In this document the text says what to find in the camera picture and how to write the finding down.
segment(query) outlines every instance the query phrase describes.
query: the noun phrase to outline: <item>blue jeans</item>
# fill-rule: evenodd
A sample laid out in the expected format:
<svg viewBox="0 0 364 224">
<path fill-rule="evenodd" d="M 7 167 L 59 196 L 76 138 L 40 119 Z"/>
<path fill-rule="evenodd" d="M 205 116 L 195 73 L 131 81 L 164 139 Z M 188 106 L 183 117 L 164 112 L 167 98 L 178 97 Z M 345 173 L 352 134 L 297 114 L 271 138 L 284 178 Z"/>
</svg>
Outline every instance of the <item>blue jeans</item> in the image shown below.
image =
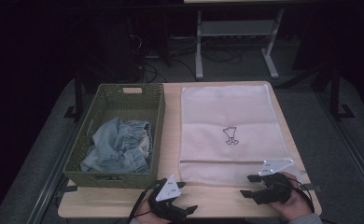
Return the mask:
<svg viewBox="0 0 364 224">
<path fill-rule="evenodd" d="M 89 147 L 88 155 L 80 163 L 83 172 L 104 173 L 148 173 L 145 153 L 141 146 L 143 136 L 149 139 L 148 153 L 152 151 L 150 124 L 146 121 L 121 118 L 103 124 L 92 136 L 94 146 Z"/>
</svg>

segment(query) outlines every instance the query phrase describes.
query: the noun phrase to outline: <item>white triangle marker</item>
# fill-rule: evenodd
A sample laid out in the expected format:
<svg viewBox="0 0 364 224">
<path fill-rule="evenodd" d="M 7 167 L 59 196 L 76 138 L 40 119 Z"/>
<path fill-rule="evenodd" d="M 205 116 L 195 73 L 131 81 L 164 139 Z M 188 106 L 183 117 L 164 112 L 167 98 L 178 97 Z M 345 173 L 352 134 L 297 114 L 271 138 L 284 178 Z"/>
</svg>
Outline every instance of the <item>white triangle marker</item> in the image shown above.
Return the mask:
<svg viewBox="0 0 364 224">
<path fill-rule="evenodd" d="M 168 177 L 167 182 L 165 182 L 164 186 L 160 190 L 158 196 L 156 197 L 156 202 L 161 202 L 167 199 L 176 198 L 181 195 L 181 191 L 179 190 L 178 185 L 176 184 L 176 180 L 174 175 Z"/>
<path fill-rule="evenodd" d="M 259 171 L 259 176 L 273 175 L 293 164 L 295 164 L 294 160 L 264 161 L 263 165 L 261 166 L 261 171 Z"/>
</svg>

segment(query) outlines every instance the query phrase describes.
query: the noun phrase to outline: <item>basket handle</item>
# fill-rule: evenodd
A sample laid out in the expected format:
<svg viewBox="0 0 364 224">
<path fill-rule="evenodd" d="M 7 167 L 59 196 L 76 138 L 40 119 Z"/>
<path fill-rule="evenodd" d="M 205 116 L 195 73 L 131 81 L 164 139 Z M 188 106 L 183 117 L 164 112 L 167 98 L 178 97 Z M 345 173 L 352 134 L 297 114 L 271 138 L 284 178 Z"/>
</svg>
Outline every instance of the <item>basket handle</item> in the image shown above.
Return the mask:
<svg viewBox="0 0 364 224">
<path fill-rule="evenodd" d="M 142 94 L 142 88 L 140 87 L 123 87 L 122 91 L 127 94 Z"/>
</svg>

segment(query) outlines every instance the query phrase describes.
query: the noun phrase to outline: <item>folded cloth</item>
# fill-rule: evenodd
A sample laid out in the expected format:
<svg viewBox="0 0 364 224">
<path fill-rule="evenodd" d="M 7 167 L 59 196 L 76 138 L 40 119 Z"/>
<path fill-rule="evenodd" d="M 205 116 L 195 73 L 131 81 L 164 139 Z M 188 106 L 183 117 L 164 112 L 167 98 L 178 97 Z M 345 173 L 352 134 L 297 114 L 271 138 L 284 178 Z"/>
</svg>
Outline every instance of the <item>folded cloth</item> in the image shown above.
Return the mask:
<svg viewBox="0 0 364 224">
<path fill-rule="evenodd" d="M 246 185 L 263 161 L 291 158 L 267 85 L 187 87 L 181 110 L 185 182 Z"/>
<path fill-rule="evenodd" d="M 104 123 L 92 136 L 94 145 L 80 163 L 83 172 L 148 173 L 152 151 L 150 124 L 121 118 Z"/>
</svg>

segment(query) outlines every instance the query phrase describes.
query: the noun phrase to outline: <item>sleeve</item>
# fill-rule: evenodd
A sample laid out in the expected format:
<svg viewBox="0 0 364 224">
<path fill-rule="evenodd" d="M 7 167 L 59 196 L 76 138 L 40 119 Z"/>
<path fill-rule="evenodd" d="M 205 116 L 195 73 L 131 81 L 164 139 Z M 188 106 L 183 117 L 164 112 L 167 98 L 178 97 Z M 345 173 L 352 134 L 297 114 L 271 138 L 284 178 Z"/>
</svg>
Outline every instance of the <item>sleeve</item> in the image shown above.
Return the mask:
<svg viewBox="0 0 364 224">
<path fill-rule="evenodd" d="M 312 213 L 310 215 L 296 218 L 295 220 L 292 220 L 288 222 L 288 224 L 321 224 L 321 218 L 315 214 Z"/>
<path fill-rule="evenodd" d="M 141 224 L 136 218 L 133 218 L 129 224 Z"/>
</svg>

